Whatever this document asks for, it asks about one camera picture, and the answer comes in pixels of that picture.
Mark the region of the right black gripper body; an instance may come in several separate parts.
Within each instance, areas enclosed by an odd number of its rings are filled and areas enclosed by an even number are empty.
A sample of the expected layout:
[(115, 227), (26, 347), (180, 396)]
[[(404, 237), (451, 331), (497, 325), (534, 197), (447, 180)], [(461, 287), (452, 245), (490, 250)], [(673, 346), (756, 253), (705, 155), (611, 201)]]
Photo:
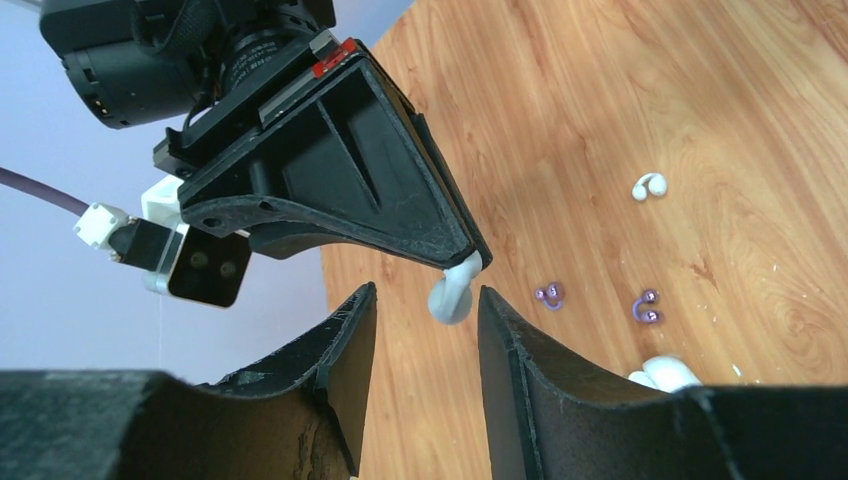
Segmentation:
[(220, 101), (182, 131), (168, 128), (153, 150), (153, 164), (176, 177), (189, 177), (231, 148), (244, 135), (266, 128), (269, 103), (286, 99), (326, 76), (362, 49), (356, 39), (338, 40), (330, 30), (287, 42), (253, 35), (227, 64)]

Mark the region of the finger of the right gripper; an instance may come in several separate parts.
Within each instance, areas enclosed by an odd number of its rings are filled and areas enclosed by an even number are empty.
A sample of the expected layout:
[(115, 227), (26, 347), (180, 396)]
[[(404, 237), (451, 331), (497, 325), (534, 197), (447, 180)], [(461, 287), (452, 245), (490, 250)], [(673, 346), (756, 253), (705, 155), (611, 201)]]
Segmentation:
[(244, 230), (285, 259), (353, 243), (447, 269), (493, 259), (427, 125), (376, 60), (354, 54), (236, 140), (179, 191), (183, 219), (218, 237)]

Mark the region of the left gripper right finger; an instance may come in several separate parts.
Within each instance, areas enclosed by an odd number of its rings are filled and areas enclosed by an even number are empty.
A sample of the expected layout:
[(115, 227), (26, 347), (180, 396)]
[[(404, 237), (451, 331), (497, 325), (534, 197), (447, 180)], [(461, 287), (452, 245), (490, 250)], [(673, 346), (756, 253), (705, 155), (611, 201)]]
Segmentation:
[(847, 391), (700, 386), (616, 375), (483, 287), (478, 349), (496, 479), (843, 479)]

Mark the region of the white earbud charging case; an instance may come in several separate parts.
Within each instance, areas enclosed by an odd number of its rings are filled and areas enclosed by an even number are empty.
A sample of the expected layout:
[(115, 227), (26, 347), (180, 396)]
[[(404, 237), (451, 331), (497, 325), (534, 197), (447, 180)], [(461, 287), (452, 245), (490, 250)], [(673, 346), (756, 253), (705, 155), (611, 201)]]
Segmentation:
[(703, 385), (688, 365), (673, 356), (652, 357), (642, 364), (640, 370), (631, 372), (627, 379), (665, 393)]

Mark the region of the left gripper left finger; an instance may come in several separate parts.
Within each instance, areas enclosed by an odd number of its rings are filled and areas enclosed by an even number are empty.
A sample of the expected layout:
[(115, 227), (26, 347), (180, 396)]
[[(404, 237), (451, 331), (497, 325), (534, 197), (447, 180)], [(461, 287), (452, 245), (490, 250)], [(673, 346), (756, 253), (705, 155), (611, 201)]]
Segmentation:
[(1, 375), (5, 479), (350, 479), (359, 474), (377, 289), (214, 384), (154, 370)]

